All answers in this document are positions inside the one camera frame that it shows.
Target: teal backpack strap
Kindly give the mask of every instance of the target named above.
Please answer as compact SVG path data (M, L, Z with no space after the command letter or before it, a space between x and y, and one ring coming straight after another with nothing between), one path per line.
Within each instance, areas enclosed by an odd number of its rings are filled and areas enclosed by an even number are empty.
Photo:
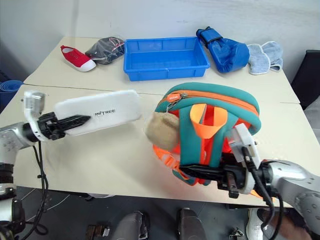
M197 136L190 120L191 107L192 105L179 109L180 165L195 164L197 161L199 163L201 159L202 139ZM195 177L186 181L178 172L173 171L173 174L190 185L196 182Z
M222 148L224 145L224 140L226 138L226 133L227 131L233 128L233 126L236 124L238 119L239 118L237 116L228 112L228 121L214 135L213 142L212 142L210 163L209 163L210 167L217 168L219 166L221 155L222 155Z

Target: backpack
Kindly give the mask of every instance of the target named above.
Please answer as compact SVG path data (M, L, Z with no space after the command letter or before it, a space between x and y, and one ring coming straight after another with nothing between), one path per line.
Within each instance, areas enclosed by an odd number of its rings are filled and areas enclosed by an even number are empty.
M176 85L164 95L155 112L179 118L179 144L171 152L156 145L153 150L176 177L191 186L206 186L210 181L188 176L179 166L202 164L217 168L222 152L231 153L226 139L229 130L244 123L254 135L261 128L257 100L248 92L217 84Z

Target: floor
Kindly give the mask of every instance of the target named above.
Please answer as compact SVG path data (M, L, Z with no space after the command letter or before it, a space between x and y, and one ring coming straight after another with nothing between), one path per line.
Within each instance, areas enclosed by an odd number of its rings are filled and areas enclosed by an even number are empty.
M31 188L18 187L18 198L25 196ZM49 192L46 209L63 200L67 194ZM37 189L26 197L22 204L26 219L34 216L41 200ZM107 222L111 229L126 214L136 210L148 212L151 221L150 240L176 240L176 213L181 208L191 208L202 220L208 240L227 240L236 227L245 231L248 209L229 210L224 204L170 200L146 197L114 196L86 201L70 195L59 206L43 214L41 219L49 234L40 236L33 233L29 240L84 240L88 225ZM30 229L27 226L21 236Z

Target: zipper pull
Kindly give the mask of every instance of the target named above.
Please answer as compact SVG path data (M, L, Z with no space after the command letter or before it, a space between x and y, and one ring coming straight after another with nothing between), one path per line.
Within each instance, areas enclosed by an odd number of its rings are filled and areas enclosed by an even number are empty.
M174 105L176 105L181 99L184 99L188 96L187 93L172 93L166 96L166 100L169 102L166 107L166 112L168 112Z

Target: blue yoga mat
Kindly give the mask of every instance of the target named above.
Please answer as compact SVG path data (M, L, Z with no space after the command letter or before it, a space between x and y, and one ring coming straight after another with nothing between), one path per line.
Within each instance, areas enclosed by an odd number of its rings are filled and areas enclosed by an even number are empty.
M24 83L19 80L8 80L0 84L0 105L2 108L7 106L22 84Z

